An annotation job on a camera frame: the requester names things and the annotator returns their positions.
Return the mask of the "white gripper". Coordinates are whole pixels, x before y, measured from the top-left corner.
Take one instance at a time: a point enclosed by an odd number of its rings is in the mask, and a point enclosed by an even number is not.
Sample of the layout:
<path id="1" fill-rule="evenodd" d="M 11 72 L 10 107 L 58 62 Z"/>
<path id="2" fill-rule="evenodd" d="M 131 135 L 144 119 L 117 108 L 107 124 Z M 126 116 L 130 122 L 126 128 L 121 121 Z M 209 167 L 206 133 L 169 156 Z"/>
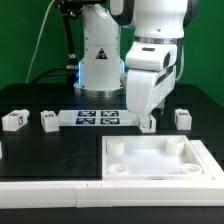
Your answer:
<path id="1" fill-rule="evenodd" d="M 130 69 L 126 81 L 126 107 L 139 116 L 139 126 L 150 128 L 149 114 L 162 115 L 164 99 L 175 86 L 175 68 L 162 71 Z"/>

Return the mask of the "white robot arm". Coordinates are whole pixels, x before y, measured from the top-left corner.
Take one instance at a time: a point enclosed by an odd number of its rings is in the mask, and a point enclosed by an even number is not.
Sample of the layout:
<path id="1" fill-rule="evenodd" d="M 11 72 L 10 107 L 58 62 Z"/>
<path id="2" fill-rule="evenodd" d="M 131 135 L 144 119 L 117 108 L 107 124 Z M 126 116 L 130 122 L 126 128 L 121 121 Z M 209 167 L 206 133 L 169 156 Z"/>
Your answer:
<path id="1" fill-rule="evenodd" d="M 164 105 L 184 62 L 184 28 L 200 0 L 110 0 L 83 7 L 84 57 L 75 91 L 92 97 L 126 94 L 126 108 L 144 133 Z"/>

